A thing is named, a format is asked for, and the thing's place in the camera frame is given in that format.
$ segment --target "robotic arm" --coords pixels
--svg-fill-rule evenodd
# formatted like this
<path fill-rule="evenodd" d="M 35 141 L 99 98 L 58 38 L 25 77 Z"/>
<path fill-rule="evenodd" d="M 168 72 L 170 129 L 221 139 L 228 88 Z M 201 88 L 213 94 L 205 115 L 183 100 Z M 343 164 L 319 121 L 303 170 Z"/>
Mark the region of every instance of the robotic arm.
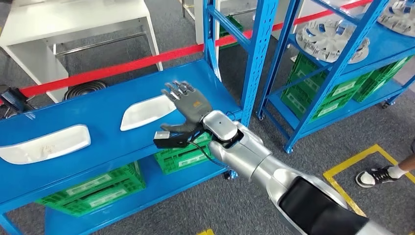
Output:
<path fill-rule="evenodd" d="M 186 82 L 166 84 L 162 90 L 186 117 L 182 125 L 163 124 L 154 143 L 158 148 L 184 147 L 204 131 L 213 135 L 211 154 L 239 175 L 264 189 L 295 234 L 300 235 L 392 235 L 368 218 L 347 209 L 341 195 L 317 177 L 297 171 L 267 149 L 260 137 L 221 111 Z"/>

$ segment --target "floor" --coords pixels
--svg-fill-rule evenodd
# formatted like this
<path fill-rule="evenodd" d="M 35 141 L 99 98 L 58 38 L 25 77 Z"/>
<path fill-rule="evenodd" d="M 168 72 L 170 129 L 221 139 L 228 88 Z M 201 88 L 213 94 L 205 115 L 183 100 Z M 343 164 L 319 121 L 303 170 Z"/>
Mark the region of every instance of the floor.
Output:
<path fill-rule="evenodd" d="M 160 51 L 195 43 L 194 24 L 189 17 L 182 18 L 180 4 L 175 0 L 148 0 L 154 31 Z M 0 24 L 4 23 L 7 7 L 0 3 Z M 74 43 L 67 48 L 103 40 L 113 35 L 104 35 Z M 276 47 L 272 39 L 261 77 L 260 91 L 270 67 L 272 53 Z M 71 74 L 88 71 L 137 59 L 150 53 L 144 38 L 136 38 L 104 49 L 92 49 L 62 58 Z M 289 58 L 294 50 L 285 54 L 284 63 L 277 75 L 280 86 L 292 67 Z M 164 63 L 166 68 L 195 60 L 193 55 Z M 223 82 L 235 99 L 239 99 L 245 70 L 246 53 L 239 47 L 230 47 L 220 52 L 220 71 Z M 414 70 L 411 64 L 405 66 L 399 80 L 408 79 Z M 109 84 L 133 79 L 143 74 L 155 72 L 155 66 L 105 79 Z M 30 78 L 11 59 L 0 53 L 0 83 L 23 87 L 30 85 Z M 37 106 L 50 104 L 50 99 L 41 95 L 33 99 Z M 323 178 L 322 173 L 362 152 L 375 143 L 379 144 L 397 161 L 408 156 L 410 144 L 415 137 L 415 93 L 405 92 L 395 105 L 382 109 L 376 105 L 354 116 L 339 121 L 300 140 L 290 155 L 281 150 L 284 138 L 271 122 L 265 118 L 251 119 L 250 128 L 263 138 L 274 155 L 288 165 L 306 173 Z M 373 220 L 382 224 L 396 235 L 408 235 L 415 231 L 415 187 L 407 178 L 393 184 L 362 189 L 353 179 L 354 175 L 366 167 L 388 164 L 384 157 L 373 154 L 347 168 L 335 176 L 338 183 Z M 24 234 L 43 234 L 44 208 L 29 204 L 8 213 Z M 178 195 L 158 203 L 144 211 L 127 217 L 108 226 L 96 235 L 194 235 L 212 228 L 217 235 L 291 235 L 279 220 L 273 204 L 265 193 L 245 179 L 232 181 L 217 176 L 207 182 L 190 188 Z M 5 234 L 0 228 L 0 235 Z"/>

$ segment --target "yellow line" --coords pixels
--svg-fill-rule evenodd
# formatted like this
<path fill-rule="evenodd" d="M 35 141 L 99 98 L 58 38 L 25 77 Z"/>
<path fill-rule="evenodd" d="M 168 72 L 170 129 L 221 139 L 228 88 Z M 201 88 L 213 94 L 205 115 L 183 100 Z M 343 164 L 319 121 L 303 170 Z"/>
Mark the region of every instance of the yellow line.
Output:
<path fill-rule="evenodd" d="M 366 149 L 365 151 L 358 153 L 354 155 L 353 157 L 347 159 L 346 161 L 338 164 L 337 166 L 331 168 L 330 170 L 326 171 L 325 174 L 328 174 L 329 176 L 334 176 L 338 174 L 339 172 L 347 169 L 351 165 L 357 163 L 358 161 L 361 161 L 363 158 L 365 158 L 367 155 L 375 153 L 378 150 L 378 145 L 375 144 L 374 146 Z"/>
<path fill-rule="evenodd" d="M 356 212 L 356 214 L 367 217 L 366 214 L 363 212 L 362 209 L 351 199 L 351 197 L 346 193 L 346 191 L 334 180 L 333 177 L 329 176 L 328 174 L 324 173 L 323 176 L 330 182 L 334 189 L 339 192 L 339 194 L 346 200 L 349 206 Z"/>
<path fill-rule="evenodd" d="M 208 229 L 208 230 L 203 231 L 203 232 L 201 232 L 201 233 L 199 233 L 197 235 L 215 235 L 215 234 L 213 233 L 213 230 L 212 229 Z"/>
<path fill-rule="evenodd" d="M 380 146 L 377 145 L 377 147 L 378 147 L 377 151 L 380 154 L 382 154 L 386 159 L 388 159 L 389 162 L 391 162 L 393 165 L 397 165 L 398 164 L 398 161 L 395 160 L 391 155 L 389 155 L 389 153 L 387 153 L 385 150 L 383 150 Z M 406 175 L 406 177 L 408 177 L 409 180 L 412 181 L 412 183 L 415 184 L 415 176 L 413 174 L 411 174 L 411 173 L 408 172 L 405 175 Z"/>
<path fill-rule="evenodd" d="M 341 171 L 349 168 L 351 165 L 356 164 L 358 161 L 361 161 L 365 157 L 367 157 L 369 154 L 379 152 L 382 154 L 389 162 L 391 162 L 393 165 L 398 164 L 398 162 L 389 155 L 385 150 L 383 150 L 379 145 L 375 144 L 371 146 L 370 148 L 366 149 L 365 151 L 358 153 L 354 155 L 353 157 L 345 160 L 344 162 L 336 165 L 335 167 L 331 168 L 330 170 L 323 173 L 323 176 L 327 179 L 327 181 L 339 192 L 339 194 L 346 200 L 346 202 L 349 204 L 349 206 L 359 215 L 366 216 L 366 214 L 360 209 L 360 207 L 351 199 L 351 197 L 346 193 L 346 191 L 337 183 L 336 180 L 334 180 L 334 176 Z M 411 173 L 405 174 L 414 184 L 415 184 L 415 176 Z"/>

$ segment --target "red barrier tape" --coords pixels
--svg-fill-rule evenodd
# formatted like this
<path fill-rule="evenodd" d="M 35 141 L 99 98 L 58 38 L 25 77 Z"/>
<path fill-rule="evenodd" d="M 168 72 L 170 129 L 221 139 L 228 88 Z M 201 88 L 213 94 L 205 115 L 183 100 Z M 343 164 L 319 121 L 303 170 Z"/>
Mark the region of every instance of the red barrier tape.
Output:
<path fill-rule="evenodd" d="M 359 1 L 356 1 L 350 4 L 343 5 L 342 8 L 352 9 L 354 7 L 362 6 L 362 5 L 371 3 L 371 2 L 372 0 L 359 0 Z M 294 21 L 294 24 L 305 23 L 305 22 L 315 20 L 315 19 L 318 19 L 324 16 L 328 16 L 331 14 L 333 14 L 333 12 L 329 10 L 322 11 L 322 12 L 319 12 L 313 15 L 297 18 Z M 276 31 L 281 28 L 282 28 L 282 23 L 277 23 L 273 25 L 272 31 Z M 245 37 L 251 38 L 252 30 L 245 31 L 243 34 L 245 35 Z M 228 45 L 234 42 L 236 42 L 235 38 L 232 35 L 228 35 L 228 36 L 225 36 L 225 37 L 222 37 L 216 40 L 215 45 L 224 46 L 224 45 Z M 165 62 L 165 61 L 177 59 L 180 57 L 184 57 L 187 55 L 192 55 L 197 52 L 202 52 L 203 47 L 204 47 L 203 44 L 182 47 L 182 48 L 178 48 L 175 50 L 160 53 L 160 55 L 147 56 L 147 57 L 134 60 L 131 62 L 127 62 L 124 64 L 119 64 L 119 65 L 109 66 L 109 67 L 105 67 L 105 68 L 101 68 L 97 70 L 83 72 L 77 75 L 70 76 L 68 78 L 61 79 L 61 80 L 44 83 L 42 85 L 23 88 L 22 93 L 27 97 L 44 94 L 48 91 L 53 91 L 53 90 L 57 90 L 57 89 L 64 88 L 64 87 L 70 87 L 70 86 L 74 86 L 77 84 L 94 81 L 94 80 L 114 76 L 117 74 L 129 72 L 129 71 L 138 70 L 138 69 L 150 66 L 150 65 L 154 65 L 158 62 Z"/>

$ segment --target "green crate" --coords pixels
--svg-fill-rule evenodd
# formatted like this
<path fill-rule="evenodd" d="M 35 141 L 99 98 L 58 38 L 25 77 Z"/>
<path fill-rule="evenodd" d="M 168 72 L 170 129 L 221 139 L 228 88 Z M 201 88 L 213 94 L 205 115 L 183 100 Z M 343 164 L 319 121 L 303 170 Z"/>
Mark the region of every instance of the green crate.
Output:
<path fill-rule="evenodd" d="M 130 163 L 120 168 L 111 170 L 105 174 L 99 175 L 93 179 L 77 184 L 65 190 L 51 194 L 44 198 L 36 200 L 36 203 L 48 206 L 59 207 L 60 205 L 67 204 L 78 198 L 89 195 L 93 192 L 111 186 L 117 182 L 131 179 L 135 182 L 142 181 L 140 172 L 137 171 L 136 163 Z"/>
<path fill-rule="evenodd" d="M 48 205 L 57 211 L 80 217 L 98 208 L 104 207 L 123 197 L 145 188 L 145 181 L 141 176 L 138 164 L 134 165 L 135 178 L 125 179 L 102 188 L 94 193 L 80 197 L 63 205 Z"/>
<path fill-rule="evenodd" d="M 385 77 L 393 77 L 411 58 L 412 56 L 408 56 L 405 59 L 383 66 L 377 71 L 379 71 Z"/>
<path fill-rule="evenodd" d="M 296 62 L 294 63 L 294 67 L 291 70 L 291 75 L 288 80 L 288 83 L 291 83 L 299 78 L 302 78 L 317 69 L 318 69 L 317 65 L 315 65 L 306 56 L 299 53 L 297 56 Z M 350 92 L 355 92 L 369 78 L 370 75 L 371 75 L 371 72 L 335 86 L 326 95 L 323 101 L 323 104 L 331 102 L 332 100 L 335 100 Z M 320 89 L 320 86 L 323 84 L 326 77 L 327 77 L 327 72 L 322 71 L 300 82 L 298 86 L 303 91 L 305 91 L 311 98 L 313 98 L 317 94 L 318 90 Z"/>
<path fill-rule="evenodd" d="M 356 92 L 353 99 L 362 102 L 387 82 L 411 59 L 411 56 L 375 70 Z"/>
<path fill-rule="evenodd" d="M 204 133 L 194 142 L 197 143 L 211 158 L 214 158 L 209 151 L 208 144 L 212 137 Z M 189 145 L 186 148 L 166 149 L 154 154 L 164 174 L 197 165 L 207 160 L 206 156 L 195 146 Z"/>
<path fill-rule="evenodd" d="M 244 30 L 244 27 L 241 25 L 241 23 L 239 23 L 233 16 L 231 16 L 231 15 L 229 15 L 229 16 L 226 16 L 226 18 L 228 18 L 228 20 L 234 25 L 234 26 L 236 26 L 238 29 L 239 29 L 239 31 L 243 31 Z M 225 28 L 223 28 L 221 25 L 219 26 L 219 37 L 221 38 L 221 37 L 224 37 L 224 36 L 228 36 L 229 35 L 229 33 L 226 31 L 226 29 Z M 232 46 L 235 46 L 235 45 L 238 45 L 238 42 L 236 42 L 236 43 L 232 43 L 232 44 L 229 44 L 229 45 L 225 45 L 225 46 L 221 46 L 221 47 L 219 47 L 219 49 L 225 49 L 225 48 L 228 48 L 228 47 L 232 47 Z"/>
<path fill-rule="evenodd" d="M 349 102 L 353 95 L 354 92 L 347 93 L 343 96 L 337 97 L 336 99 L 321 104 L 313 117 L 310 119 L 310 122 L 342 108 L 347 104 L 347 102 Z M 307 111 L 307 108 L 313 101 L 313 99 L 299 86 L 292 86 L 289 89 L 286 89 L 281 96 L 281 100 L 299 119 L 302 118 L 304 113 Z"/>

